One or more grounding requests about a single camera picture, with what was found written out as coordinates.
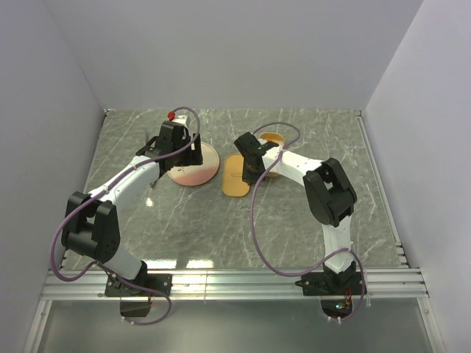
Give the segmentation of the orange lunch box lid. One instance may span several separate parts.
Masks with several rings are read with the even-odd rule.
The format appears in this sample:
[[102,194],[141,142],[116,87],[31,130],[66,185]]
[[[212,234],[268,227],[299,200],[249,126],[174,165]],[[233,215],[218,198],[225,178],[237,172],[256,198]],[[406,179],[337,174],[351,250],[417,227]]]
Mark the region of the orange lunch box lid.
[[243,181],[244,158],[241,154],[231,154],[224,161],[222,192],[224,195],[240,198],[249,193],[249,185]]

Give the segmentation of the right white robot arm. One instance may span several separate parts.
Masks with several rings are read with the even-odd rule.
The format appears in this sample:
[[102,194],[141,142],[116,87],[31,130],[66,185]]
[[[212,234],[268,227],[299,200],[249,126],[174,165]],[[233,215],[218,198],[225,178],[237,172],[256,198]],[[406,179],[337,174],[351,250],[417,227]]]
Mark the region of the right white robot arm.
[[342,293],[350,285],[346,272],[354,261],[350,225],[358,197],[341,163],[335,158],[316,160],[295,154],[250,132],[236,139],[235,147],[243,157],[242,180],[254,186],[249,216],[251,231],[255,231],[256,193],[268,173],[274,172],[303,186],[309,210],[322,225],[324,265],[330,270],[324,277],[325,287],[331,293]]

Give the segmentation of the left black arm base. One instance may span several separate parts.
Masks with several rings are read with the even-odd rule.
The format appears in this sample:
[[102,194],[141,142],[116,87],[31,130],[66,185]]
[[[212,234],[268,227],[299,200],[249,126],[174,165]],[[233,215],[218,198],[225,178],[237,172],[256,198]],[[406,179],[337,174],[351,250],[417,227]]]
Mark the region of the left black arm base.
[[139,279],[135,288],[123,283],[117,277],[109,276],[105,287],[105,297],[120,299],[120,314],[125,318],[146,318],[152,309],[152,300],[156,297],[153,290],[157,290],[166,296],[171,293],[171,274],[147,274],[144,279]]

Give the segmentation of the orange lunch box base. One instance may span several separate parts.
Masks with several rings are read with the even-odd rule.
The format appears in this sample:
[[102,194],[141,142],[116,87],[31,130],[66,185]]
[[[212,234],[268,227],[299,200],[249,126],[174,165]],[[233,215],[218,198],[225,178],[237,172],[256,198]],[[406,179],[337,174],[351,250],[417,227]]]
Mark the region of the orange lunch box base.
[[[284,137],[278,133],[275,132],[264,132],[262,133],[259,138],[261,140],[265,140],[267,142],[273,142],[276,143],[277,145],[284,147],[285,140]],[[278,174],[275,172],[270,171],[267,175],[266,178],[275,178],[278,177]]]

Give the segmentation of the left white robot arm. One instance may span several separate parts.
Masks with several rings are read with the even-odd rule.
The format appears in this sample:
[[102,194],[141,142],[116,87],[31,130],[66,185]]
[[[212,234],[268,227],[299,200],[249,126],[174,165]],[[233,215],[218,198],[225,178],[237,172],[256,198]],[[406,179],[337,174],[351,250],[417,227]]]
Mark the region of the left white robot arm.
[[90,193],[73,193],[54,239],[67,250],[92,259],[131,295],[152,288],[147,264],[121,245],[119,212],[174,167],[201,165],[198,133],[188,130],[185,115],[170,117],[158,135],[140,148],[130,163]]

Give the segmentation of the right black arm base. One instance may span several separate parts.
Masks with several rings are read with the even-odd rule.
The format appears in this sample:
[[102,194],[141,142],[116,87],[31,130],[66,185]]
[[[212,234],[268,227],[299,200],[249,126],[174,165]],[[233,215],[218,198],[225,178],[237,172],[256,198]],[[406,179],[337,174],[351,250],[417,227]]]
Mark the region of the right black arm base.
[[321,297],[321,309],[327,320],[336,320],[338,324],[355,312],[353,297],[359,296],[362,303],[367,294],[366,283],[355,263],[338,274],[327,267],[322,273],[305,274],[295,285],[302,288],[303,296]]

